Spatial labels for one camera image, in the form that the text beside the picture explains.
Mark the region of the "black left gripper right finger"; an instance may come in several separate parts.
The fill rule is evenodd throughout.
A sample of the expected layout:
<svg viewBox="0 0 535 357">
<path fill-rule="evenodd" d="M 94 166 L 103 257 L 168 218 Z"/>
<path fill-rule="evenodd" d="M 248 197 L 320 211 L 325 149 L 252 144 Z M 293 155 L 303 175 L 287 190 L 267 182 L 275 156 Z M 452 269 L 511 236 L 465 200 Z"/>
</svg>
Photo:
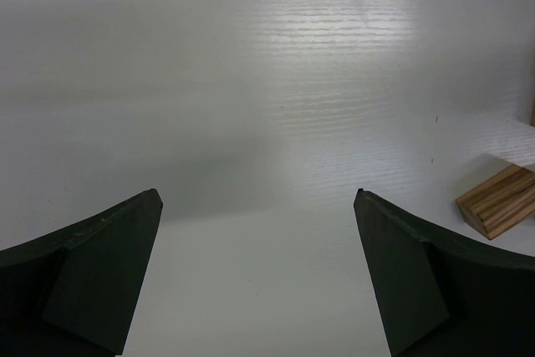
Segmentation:
<svg viewBox="0 0 535 357">
<path fill-rule="evenodd" d="M 360 241 L 393 356 L 532 356 L 534 259 L 464 237 L 364 189 Z"/>
</svg>

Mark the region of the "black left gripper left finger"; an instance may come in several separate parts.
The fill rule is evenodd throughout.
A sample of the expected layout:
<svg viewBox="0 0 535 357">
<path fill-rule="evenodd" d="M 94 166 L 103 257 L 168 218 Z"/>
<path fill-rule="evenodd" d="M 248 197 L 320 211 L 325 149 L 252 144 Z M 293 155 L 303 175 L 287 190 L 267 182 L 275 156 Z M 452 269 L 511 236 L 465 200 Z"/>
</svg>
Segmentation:
<svg viewBox="0 0 535 357">
<path fill-rule="evenodd" d="M 162 209 L 149 189 L 3 250 L 1 354 L 123 354 Z"/>
</svg>

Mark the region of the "striped light wood block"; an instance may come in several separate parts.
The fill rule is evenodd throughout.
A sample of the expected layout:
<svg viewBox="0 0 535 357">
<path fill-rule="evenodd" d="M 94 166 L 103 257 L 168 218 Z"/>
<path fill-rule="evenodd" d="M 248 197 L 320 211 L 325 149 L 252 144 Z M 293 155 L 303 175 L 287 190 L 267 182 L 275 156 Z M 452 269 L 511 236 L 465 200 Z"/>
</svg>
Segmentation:
<svg viewBox="0 0 535 357">
<path fill-rule="evenodd" d="M 511 164 L 456 199 L 467 223 L 488 240 L 534 216 L 534 172 Z"/>
</svg>

